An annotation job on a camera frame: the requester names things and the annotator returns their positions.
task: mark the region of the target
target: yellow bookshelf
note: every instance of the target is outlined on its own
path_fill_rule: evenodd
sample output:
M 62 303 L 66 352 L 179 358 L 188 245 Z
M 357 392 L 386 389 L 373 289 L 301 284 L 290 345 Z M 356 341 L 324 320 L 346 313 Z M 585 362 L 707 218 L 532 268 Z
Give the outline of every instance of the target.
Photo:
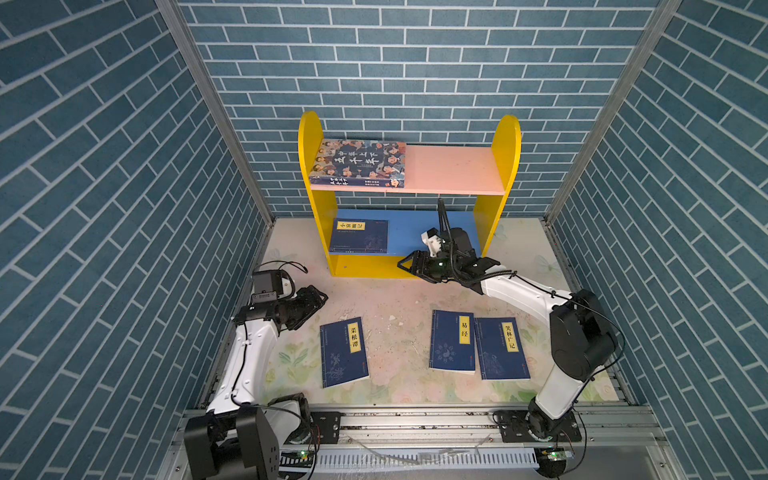
M 479 254 L 487 254 L 520 164 L 521 132 L 517 118 L 507 115 L 498 122 L 491 147 L 408 145 L 406 188 L 312 185 L 309 172 L 322 141 L 320 119 L 315 112 L 307 111 L 299 125 L 301 173 L 331 275 L 415 278 L 400 270 L 397 262 L 413 250 L 425 250 L 420 241 L 421 232 L 438 226 L 434 211 L 340 210 L 336 204 L 336 192 L 344 190 L 477 195 L 472 212 L 449 212 L 449 220 L 452 227 L 461 227 L 469 233 L 472 246 Z M 389 252 L 386 255 L 329 253 L 333 221 L 337 217 L 389 220 Z

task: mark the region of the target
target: book cover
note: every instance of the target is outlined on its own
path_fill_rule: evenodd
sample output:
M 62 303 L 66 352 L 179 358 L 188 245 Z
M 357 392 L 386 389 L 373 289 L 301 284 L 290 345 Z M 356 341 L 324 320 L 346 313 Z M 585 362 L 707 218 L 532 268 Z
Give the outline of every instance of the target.
M 531 378 L 514 317 L 478 318 L 475 330 L 483 380 Z
M 432 311 L 429 368 L 475 372 L 475 316 L 464 312 Z
M 335 219 L 328 251 L 386 253 L 389 221 Z
M 404 188 L 406 144 L 324 138 L 309 173 L 310 183 Z
M 321 325 L 320 357 L 323 388 L 367 379 L 368 360 L 361 317 Z

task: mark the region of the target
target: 易经 book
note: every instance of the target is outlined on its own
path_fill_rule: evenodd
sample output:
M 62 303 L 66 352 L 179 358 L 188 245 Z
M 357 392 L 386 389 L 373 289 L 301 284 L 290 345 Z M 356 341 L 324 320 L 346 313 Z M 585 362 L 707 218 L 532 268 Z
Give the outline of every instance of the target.
M 475 319 L 480 375 L 483 380 L 530 379 L 528 362 L 513 317 Z
M 475 372 L 474 321 L 471 313 L 432 311 L 429 368 L 460 373 Z
M 325 138 L 309 172 L 310 183 L 404 188 L 405 160 L 402 142 Z
M 320 359 L 323 388 L 368 378 L 362 318 L 358 316 L 321 325 Z

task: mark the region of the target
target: wall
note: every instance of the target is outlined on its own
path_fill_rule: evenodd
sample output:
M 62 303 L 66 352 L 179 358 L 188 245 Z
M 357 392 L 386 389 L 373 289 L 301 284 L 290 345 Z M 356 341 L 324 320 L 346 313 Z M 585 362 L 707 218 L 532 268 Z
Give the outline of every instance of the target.
M 766 2 L 684 0 L 555 223 L 700 478 L 768 466 L 766 21 Z
M 505 214 L 540 217 L 657 0 L 182 3 L 277 215 L 311 215 L 296 139 L 314 110 L 327 137 L 462 145 L 488 145 L 513 114 L 524 153 Z M 404 194 L 339 203 L 435 209 Z
M 263 221 L 152 0 L 0 24 L 0 478 L 144 478 Z

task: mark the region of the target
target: metal corner post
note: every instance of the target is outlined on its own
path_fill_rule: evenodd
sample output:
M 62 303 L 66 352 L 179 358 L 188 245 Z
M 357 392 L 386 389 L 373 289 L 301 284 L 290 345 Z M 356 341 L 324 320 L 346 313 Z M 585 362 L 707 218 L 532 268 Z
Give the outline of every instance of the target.
M 581 145 L 578 154 L 576 154 L 574 163 L 565 176 L 563 184 L 545 212 L 544 219 L 547 223 L 554 222 L 560 214 L 565 202 L 568 200 L 568 196 L 571 195 L 571 192 L 576 187 L 578 179 L 592 160 L 592 155 L 594 155 L 600 142 L 603 141 L 608 127 L 613 123 L 619 108 L 624 103 L 624 99 L 627 98 L 632 85 L 634 85 L 634 82 L 640 75 L 645 62 L 648 61 L 650 54 L 661 39 L 661 35 L 667 29 L 667 25 L 669 25 L 672 16 L 677 11 L 677 7 L 680 6 L 680 2 L 681 0 L 659 0 L 659 4 L 650 16 L 645 30 L 637 42 L 637 46 L 632 50 L 624 70 L 621 72 L 618 80 L 616 80 L 616 85 L 608 96 L 605 106 L 600 110 L 592 130 L 584 139 L 584 143 Z
M 256 177 L 253 175 L 253 169 L 251 169 L 248 163 L 248 157 L 245 150 L 243 150 L 243 145 L 237 138 L 237 134 L 235 134 L 227 110 L 224 109 L 221 97 L 219 97 L 214 82 L 211 80 L 205 67 L 203 58 L 200 56 L 200 51 L 197 50 L 197 44 L 192 37 L 192 31 L 189 25 L 187 25 L 184 15 L 181 13 L 177 0 L 155 0 L 155 2 L 160 10 L 160 14 L 163 16 L 163 20 L 168 25 L 171 37 L 173 37 L 179 52 L 181 52 L 181 56 L 187 63 L 187 67 L 190 70 L 190 74 L 192 74 L 197 88 L 200 90 L 200 94 L 203 95 L 203 100 L 208 106 L 216 126 L 219 128 L 224 143 L 227 144 L 227 148 L 229 148 L 232 154 L 237 170 L 243 177 L 253 202 L 264 216 L 267 226 L 271 227 L 275 217 L 272 215 L 270 205 L 261 193 Z

